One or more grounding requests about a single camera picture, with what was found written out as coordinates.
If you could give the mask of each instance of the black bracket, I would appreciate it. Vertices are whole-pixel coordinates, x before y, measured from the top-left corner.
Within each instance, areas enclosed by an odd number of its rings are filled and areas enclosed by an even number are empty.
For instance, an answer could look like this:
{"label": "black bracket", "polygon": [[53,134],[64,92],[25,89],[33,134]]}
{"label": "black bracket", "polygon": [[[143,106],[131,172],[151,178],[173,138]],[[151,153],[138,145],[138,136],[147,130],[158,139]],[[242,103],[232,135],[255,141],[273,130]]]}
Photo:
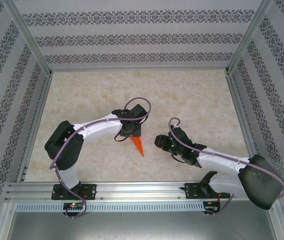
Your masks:
{"label": "black bracket", "polygon": [[[185,191],[186,199],[217,199],[218,193],[212,191],[205,193],[201,189],[201,183],[185,183],[184,187],[181,187]],[[221,199],[229,199],[231,195],[229,193],[220,193]]]}
{"label": "black bracket", "polygon": [[[78,184],[72,191],[85,200],[95,200],[96,184]],[[52,192],[52,200],[79,200],[69,193],[61,184],[55,184]]]}
{"label": "black bracket", "polygon": [[[54,133],[48,139],[45,144],[45,150],[48,153],[50,159],[54,159],[63,144],[65,139],[69,138],[71,134],[75,132],[74,126],[71,125],[68,121],[61,122],[58,127],[55,129]],[[78,156],[81,152],[84,139],[80,134],[76,134],[66,145],[62,154],[56,162],[58,170],[66,170],[73,166]]]}
{"label": "black bracket", "polygon": [[[112,114],[116,115],[118,118],[134,119],[145,116],[147,111],[139,104],[133,107],[131,110],[128,109],[117,109],[112,111]],[[141,120],[129,121],[121,120],[122,128],[118,135],[121,137],[140,137],[141,136]]]}
{"label": "black bracket", "polygon": [[[217,174],[216,171],[209,171],[200,182],[185,183],[181,189],[185,191],[186,199],[217,199],[218,193],[209,185],[215,174]],[[221,199],[229,199],[230,197],[229,193],[220,193]]]}

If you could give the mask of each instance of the metal base plate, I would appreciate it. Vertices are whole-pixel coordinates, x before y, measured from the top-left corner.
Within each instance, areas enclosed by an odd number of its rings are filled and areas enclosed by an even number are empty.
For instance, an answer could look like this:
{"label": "metal base plate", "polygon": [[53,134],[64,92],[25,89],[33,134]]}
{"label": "metal base plate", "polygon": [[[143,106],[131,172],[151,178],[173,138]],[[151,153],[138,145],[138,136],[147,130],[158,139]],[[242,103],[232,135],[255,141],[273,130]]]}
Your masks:
{"label": "metal base plate", "polygon": [[[78,195],[85,200],[95,200],[96,184],[81,184]],[[52,192],[52,200],[79,200],[70,194],[61,184],[55,184]]]}
{"label": "metal base plate", "polygon": [[[64,202],[19,202],[17,213],[60,213],[69,208],[71,203]],[[72,208],[68,213],[80,213],[82,209]],[[145,213],[145,212],[202,212],[203,201],[144,201],[144,202],[87,202],[90,213]]]}

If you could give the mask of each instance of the wall panel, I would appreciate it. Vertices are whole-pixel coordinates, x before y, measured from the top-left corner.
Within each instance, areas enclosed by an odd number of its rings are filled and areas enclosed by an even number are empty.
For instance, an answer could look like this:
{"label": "wall panel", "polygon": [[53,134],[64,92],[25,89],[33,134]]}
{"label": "wall panel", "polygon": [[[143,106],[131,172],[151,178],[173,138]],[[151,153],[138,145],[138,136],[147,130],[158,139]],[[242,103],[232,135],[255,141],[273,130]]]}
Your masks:
{"label": "wall panel", "polygon": [[284,179],[284,0],[271,4],[232,74],[257,151]]}
{"label": "wall panel", "polygon": [[14,182],[35,118],[45,75],[0,1],[0,209]]}
{"label": "wall panel", "polygon": [[226,67],[260,0],[17,0],[53,70]]}

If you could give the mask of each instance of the beige floor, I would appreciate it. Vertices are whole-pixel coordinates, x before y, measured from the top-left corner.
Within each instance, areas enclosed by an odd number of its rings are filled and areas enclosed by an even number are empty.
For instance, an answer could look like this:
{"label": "beige floor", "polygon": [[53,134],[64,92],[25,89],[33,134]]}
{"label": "beige floor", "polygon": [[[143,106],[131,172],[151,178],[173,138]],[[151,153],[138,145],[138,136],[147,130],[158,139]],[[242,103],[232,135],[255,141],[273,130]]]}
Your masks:
{"label": "beige floor", "polygon": [[[44,145],[60,122],[84,123],[104,117],[137,96],[152,102],[151,115],[142,125],[145,157],[129,139],[115,142],[114,136],[109,136],[82,148],[76,163],[80,180],[201,180],[208,169],[178,163],[154,144],[157,135],[168,133],[171,117],[181,119],[182,129],[194,143],[226,154],[247,156],[222,70],[55,73],[25,181],[57,181],[55,173],[49,170],[51,160]],[[136,103],[147,107],[142,101]]]}

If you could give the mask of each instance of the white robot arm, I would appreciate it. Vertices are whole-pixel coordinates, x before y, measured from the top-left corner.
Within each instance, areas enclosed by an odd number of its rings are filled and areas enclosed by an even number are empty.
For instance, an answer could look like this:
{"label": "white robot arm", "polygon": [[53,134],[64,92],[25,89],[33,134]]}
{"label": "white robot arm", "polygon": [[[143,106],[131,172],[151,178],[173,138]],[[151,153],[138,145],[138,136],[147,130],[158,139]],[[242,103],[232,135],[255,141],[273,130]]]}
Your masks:
{"label": "white robot arm", "polygon": [[194,196],[210,193],[230,193],[248,197],[258,207],[268,210],[274,201],[284,195],[284,182],[272,166],[260,155],[251,158],[231,156],[192,143],[179,126],[169,123],[168,135],[158,135],[155,145],[172,157],[181,156],[191,166],[210,171],[195,189],[187,189]]}
{"label": "white robot arm", "polygon": [[64,121],[59,124],[45,144],[45,150],[54,161],[51,169],[56,168],[60,182],[66,189],[80,191],[80,181],[74,164],[82,146],[106,136],[140,137],[141,120],[147,118],[146,110],[137,104],[131,110],[118,109],[95,121],[70,124]]}

